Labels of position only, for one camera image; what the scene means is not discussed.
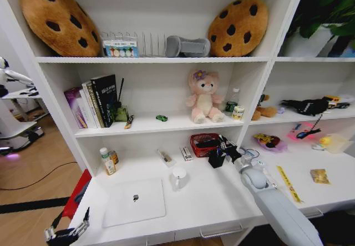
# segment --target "pink teddy bear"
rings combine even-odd
[[[216,107],[223,97],[214,94],[218,89],[218,72],[194,71],[189,75],[189,86],[193,93],[186,100],[186,105],[192,107],[192,121],[203,123],[206,117],[213,122],[223,121],[224,114]]]

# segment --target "potted plant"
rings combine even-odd
[[[355,0],[301,0],[283,54],[316,57],[334,36],[339,36],[334,46],[343,50],[355,37]]]

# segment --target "small green toy car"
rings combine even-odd
[[[155,118],[156,118],[157,120],[162,121],[162,122],[168,121],[168,118],[167,118],[166,116],[162,116],[161,114],[158,114]]]

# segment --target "black floor stripe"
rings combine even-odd
[[[35,200],[33,202],[0,205],[0,214],[65,206],[68,200],[69,197],[63,197],[48,200]]]

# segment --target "black book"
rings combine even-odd
[[[114,121],[115,104],[117,103],[116,76],[100,76],[91,79],[93,91],[105,128]]]

